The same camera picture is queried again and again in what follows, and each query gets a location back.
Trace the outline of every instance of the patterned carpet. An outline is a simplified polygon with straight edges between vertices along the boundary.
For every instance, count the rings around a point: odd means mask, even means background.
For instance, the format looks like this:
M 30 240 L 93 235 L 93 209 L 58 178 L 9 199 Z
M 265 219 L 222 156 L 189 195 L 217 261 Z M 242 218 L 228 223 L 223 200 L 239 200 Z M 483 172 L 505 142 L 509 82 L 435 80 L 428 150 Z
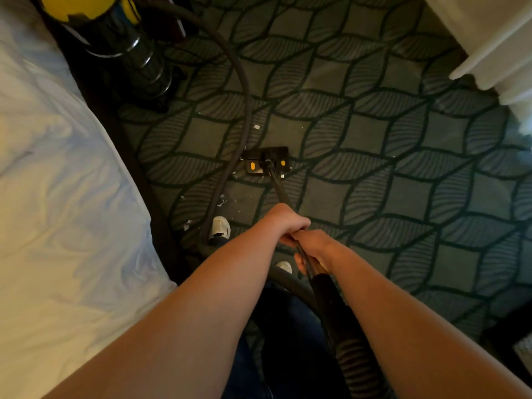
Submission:
M 253 93 L 247 147 L 285 145 L 300 214 L 473 339 L 532 298 L 529 145 L 496 94 L 447 76 L 464 53 L 422 0 L 195 0 Z M 191 248 L 236 147 L 243 94 L 199 35 L 170 112 L 120 116 L 169 222 Z M 276 196 L 236 169 L 218 214 L 233 235 Z M 190 228 L 183 226 L 191 220 Z M 288 258 L 278 247 L 274 261 Z

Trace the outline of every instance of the gray hose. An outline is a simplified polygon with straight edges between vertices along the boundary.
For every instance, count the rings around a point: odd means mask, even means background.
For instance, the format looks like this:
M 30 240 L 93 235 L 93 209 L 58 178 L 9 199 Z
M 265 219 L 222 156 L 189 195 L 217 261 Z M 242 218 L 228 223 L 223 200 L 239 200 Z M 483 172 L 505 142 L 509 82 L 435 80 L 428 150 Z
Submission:
M 199 229 L 198 251 L 208 252 L 209 249 L 206 246 L 208 246 L 209 229 L 211 228 L 216 204 L 218 203 L 219 196 L 222 194 L 223 188 L 226 185 L 227 178 L 240 160 L 240 157 L 246 145 L 247 136 L 249 134 L 249 127 L 251 126 L 252 103 L 251 94 L 249 92 L 249 82 L 247 80 L 246 73 L 244 72 L 244 68 L 242 67 L 242 64 L 240 64 L 238 56 L 232 49 L 229 42 L 223 39 L 222 35 L 216 32 L 216 30 L 211 28 L 209 25 L 207 25 L 207 23 L 203 19 L 198 17 L 196 14 L 190 12 L 189 10 L 183 7 L 177 6 L 175 4 L 170 4 L 169 2 L 163 0 L 135 0 L 135 3 L 142 8 L 153 8 L 165 14 L 182 18 L 196 25 L 205 33 L 207 33 L 227 55 L 227 57 L 231 61 L 231 64 L 233 65 L 233 68 L 238 74 L 238 79 L 240 80 L 240 83 L 242 85 L 242 89 L 244 92 L 245 116 L 240 140 L 238 141 L 238 146 L 236 147 L 235 152 L 233 153 L 231 159 L 223 170 L 220 181 L 216 185 L 216 189 L 214 190 L 214 194 L 212 195 L 211 201 L 209 203 L 207 214 L 205 215 L 205 219 L 203 220 L 203 223 Z M 268 280 L 276 282 L 277 284 L 286 288 L 289 292 L 301 299 L 301 301 L 303 301 L 316 315 L 318 315 L 316 308 L 316 300 L 314 299 L 312 289 L 304 285 L 296 277 L 284 271 L 282 268 L 271 267 L 268 272 Z

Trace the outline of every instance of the mattress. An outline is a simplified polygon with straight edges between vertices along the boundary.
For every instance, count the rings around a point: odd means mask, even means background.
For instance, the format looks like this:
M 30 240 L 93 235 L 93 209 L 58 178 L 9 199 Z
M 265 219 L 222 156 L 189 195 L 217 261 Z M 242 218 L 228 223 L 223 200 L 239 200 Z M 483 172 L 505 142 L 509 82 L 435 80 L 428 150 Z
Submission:
M 40 398 L 175 288 L 28 0 L 0 0 L 0 397 Z

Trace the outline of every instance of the vacuum wand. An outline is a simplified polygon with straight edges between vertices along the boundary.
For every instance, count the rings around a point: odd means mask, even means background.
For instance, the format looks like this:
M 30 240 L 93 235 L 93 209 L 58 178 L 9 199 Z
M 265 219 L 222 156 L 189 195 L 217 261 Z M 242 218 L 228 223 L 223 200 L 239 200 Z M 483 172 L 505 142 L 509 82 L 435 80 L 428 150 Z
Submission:
M 274 162 L 264 160 L 263 171 L 269 175 L 279 201 L 293 209 L 281 180 L 275 173 Z M 296 248 L 314 291 L 316 306 L 329 345 L 342 370 L 351 397 L 389 397 L 391 390 L 388 382 L 353 311 L 344 303 L 333 279 L 321 264 L 307 255 L 298 241 Z

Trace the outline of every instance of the sneaker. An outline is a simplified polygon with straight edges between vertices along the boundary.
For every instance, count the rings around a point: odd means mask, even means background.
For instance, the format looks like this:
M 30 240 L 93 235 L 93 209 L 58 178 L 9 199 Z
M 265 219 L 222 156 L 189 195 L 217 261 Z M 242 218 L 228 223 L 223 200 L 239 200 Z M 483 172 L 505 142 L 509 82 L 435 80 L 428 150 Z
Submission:
M 223 237 L 229 240 L 230 236 L 231 226 L 229 225 L 227 219 L 225 217 L 222 217 L 221 215 L 214 217 L 212 219 L 211 236 L 209 237 L 209 239 L 213 237 Z
M 286 260 L 277 263 L 275 266 L 277 266 L 278 268 L 282 268 L 284 271 L 287 271 L 288 273 L 292 274 L 292 265 Z

